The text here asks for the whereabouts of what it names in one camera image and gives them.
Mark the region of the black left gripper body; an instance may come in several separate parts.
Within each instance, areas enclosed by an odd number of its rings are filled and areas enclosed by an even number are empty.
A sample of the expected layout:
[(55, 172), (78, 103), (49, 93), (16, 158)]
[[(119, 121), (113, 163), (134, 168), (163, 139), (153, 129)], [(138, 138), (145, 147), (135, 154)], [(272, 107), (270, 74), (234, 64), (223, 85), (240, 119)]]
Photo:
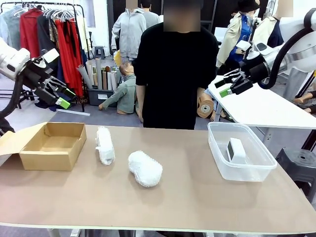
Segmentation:
[(23, 69), (23, 84), (30, 89), (35, 89), (50, 78), (52, 72), (53, 70), (44, 58), (32, 58)]

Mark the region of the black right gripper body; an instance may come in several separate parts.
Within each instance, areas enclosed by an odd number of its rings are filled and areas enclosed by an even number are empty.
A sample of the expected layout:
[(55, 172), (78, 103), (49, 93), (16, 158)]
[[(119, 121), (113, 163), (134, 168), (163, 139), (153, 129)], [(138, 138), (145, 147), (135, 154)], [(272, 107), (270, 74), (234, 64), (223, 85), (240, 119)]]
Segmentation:
[(245, 78), (257, 83), (269, 76), (268, 69), (264, 62), (256, 60), (241, 61), (240, 70), (245, 74)]

